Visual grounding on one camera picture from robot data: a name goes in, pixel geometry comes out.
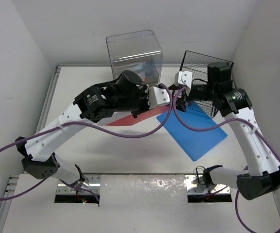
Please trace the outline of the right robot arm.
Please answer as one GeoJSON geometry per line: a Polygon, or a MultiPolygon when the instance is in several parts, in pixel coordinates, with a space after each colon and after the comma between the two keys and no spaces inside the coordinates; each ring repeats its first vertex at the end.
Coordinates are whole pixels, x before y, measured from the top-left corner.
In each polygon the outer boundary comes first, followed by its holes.
{"type": "Polygon", "coordinates": [[[252,103],[245,90],[234,88],[231,66],[215,62],[207,66],[205,84],[193,84],[190,71],[179,71],[174,85],[183,86],[183,102],[210,101],[234,132],[247,162],[247,170],[215,165],[204,169],[199,183],[206,188],[223,184],[237,189],[247,200],[280,188],[280,162],[261,139],[252,103]]]}

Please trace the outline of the blue folder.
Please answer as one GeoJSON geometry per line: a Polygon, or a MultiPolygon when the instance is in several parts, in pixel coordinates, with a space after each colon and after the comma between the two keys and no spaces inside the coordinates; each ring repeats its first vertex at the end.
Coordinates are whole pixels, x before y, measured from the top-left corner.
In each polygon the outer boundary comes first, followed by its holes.
{"type": "MultiPolygon", "coordinates": [[[[193,128],[209,128],[216,125],[196,103],[188,106],[186,112],[178,111],[178,114],[184,123],[193,128]]],[[[206,132],[189,130],[178,121],[173,111],[164,128],[192,161],[200,159],[228,136],[221,128],[206,132]]]]}

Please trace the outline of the clear plastic drawer unit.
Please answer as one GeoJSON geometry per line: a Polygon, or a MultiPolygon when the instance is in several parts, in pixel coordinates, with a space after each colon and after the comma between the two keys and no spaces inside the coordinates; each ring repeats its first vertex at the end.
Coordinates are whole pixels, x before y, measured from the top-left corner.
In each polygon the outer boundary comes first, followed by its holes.
{"type": "Polygon", "coordinates": [[[151,29],[106,37],[113,79],[124,70],[136,73],[143,84],[157,85],[163,66],[163,50],[151,29]]]}

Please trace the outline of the red folder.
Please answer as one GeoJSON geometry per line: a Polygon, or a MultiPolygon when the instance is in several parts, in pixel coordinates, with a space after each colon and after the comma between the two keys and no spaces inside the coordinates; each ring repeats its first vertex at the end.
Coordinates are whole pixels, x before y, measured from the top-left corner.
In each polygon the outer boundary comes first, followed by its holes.
{"type": "MultiPolygon", "coordinates": [[[[157,86],[161,89],[166,90],[166,85],[161,83],[157,86]]],[[[170,96],[170,102],[172,101],[172,95],[169,90],[166,90],[166,92],[170,96]]],[[[169,105],[159,106],[154,109],[149,109],[145,113],[138,116],[138,118],[133,118],[130,112],[114,112],[113,115],[109,118],[105,118],[102,121],[100,121],[99,125],[101,126],[131,126],[135,125],[141,121],[144,121],[150,117],[156,116],[158,114],[164,113],[170,109],[169,105]]]]}

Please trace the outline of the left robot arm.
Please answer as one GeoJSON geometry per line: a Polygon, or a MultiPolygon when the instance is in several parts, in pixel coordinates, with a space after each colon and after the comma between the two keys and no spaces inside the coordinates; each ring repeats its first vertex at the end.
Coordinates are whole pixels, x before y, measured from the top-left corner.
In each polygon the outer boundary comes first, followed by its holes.
{"type": "Polygon", "coordinates": [[[78,165],[61,159],[55,152],[62,144],[85,128],[85,123],[97,124],[111,119],[116,112],[128,112],[134,117],[151,109],[152,88],[142,83],[134,72],[125,70],[113,81],[90,86],[75,97],[67,109],[40,131],[41,136],[17,145],[23,154],[25,172],[42,180],[55,177],[80,187],[86,182],[78,165]]]}

